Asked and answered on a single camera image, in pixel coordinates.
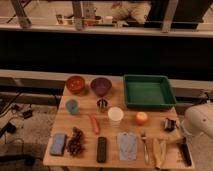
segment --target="orange bowl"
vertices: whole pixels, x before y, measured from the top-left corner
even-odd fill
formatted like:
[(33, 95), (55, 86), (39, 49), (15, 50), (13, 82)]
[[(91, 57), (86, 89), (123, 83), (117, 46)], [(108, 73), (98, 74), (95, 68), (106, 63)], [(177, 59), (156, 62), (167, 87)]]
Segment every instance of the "orange bowl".
[(85, 88), (85, 79), (78, 75), (71, 76), (66, 81), (66, 87), (71, 93), (78, 94)]

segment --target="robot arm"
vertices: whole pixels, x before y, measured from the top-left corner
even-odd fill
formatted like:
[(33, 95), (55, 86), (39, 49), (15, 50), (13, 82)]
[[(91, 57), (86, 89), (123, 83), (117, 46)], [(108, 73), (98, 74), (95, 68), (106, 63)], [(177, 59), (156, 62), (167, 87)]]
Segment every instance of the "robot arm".
[(186, 135), (196, 136), (204, 132), (213, 138), (213, 105), (202, 104), (188, 108), (181, 127)]

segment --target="white container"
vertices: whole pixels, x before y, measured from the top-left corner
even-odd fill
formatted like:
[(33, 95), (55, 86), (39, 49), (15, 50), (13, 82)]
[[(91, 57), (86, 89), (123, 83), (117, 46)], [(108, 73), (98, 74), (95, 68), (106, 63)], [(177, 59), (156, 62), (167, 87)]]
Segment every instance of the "white container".
[(109, 123), (113, 127), (119, 127), (124, 117), (123, 111), (119, 107), (111, 107), (108, 110)]

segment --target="blue sponge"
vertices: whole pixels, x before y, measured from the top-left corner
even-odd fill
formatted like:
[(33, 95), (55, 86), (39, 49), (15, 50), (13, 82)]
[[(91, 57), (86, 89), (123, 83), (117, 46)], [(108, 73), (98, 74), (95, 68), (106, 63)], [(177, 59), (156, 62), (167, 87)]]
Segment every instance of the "blue sponge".
[(53, 136), (53, 143), (50, 147), (50, 155), (53, 156), (62, 156), (64, 147), (65, 147), (65, 141), (66, 141), (66, 134), (63, 133), (56, 133)]

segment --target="remote control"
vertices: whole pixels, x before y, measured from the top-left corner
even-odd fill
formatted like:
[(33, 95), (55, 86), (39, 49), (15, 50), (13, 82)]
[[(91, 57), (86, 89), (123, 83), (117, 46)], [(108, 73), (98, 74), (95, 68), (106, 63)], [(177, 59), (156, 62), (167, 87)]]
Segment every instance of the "remote control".
[(107, 148), (106, 137), (98, 137), (98, 147), (97, 147), (97, 162), (98, 163), (106, 162), (106, 148)]

